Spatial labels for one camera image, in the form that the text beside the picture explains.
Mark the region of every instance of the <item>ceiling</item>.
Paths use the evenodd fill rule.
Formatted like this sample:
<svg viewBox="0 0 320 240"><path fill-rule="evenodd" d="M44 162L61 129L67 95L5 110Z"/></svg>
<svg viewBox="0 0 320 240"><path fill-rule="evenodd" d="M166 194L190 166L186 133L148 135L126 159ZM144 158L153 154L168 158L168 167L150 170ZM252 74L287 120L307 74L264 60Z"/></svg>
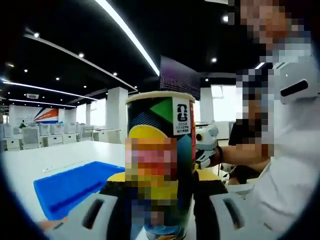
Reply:
<svg viewBox="0 0 320 240"><path fill-rule="evenodd" d="M130 93L136 91L134 86L139 92L157 89L158 76L122 29L94 0L43 2L30 7L33 11L23 22L23 31L12 54L1 66L2 78L94 99L107 97L108 89L115 87L123 87ZM264 54L262 46L253 44L248 37L246 27L231 24L237 23L237 19L232 20L229 15L229 23L222 20L228 14L229 7L225 4L204 0L108 2L158 69L161 55L172 58L201 73L202 87L235 84L235 78L221 77L223 74L209 77L209 81L205 78L215 76L212 73L236 74L254 68L259 64L259 56ZM39 33L39 37L35 38L34 33ZM67 54L42 40L77 56L84 53L84 58ZM212 58L217 58L217 62L212 63ZM8 99L30 100L24 94L39 95L37 102L69 106L92 101L43 89L2 84L1 105L11 104ZM48 107L29 102L15 104Z"/></svg>

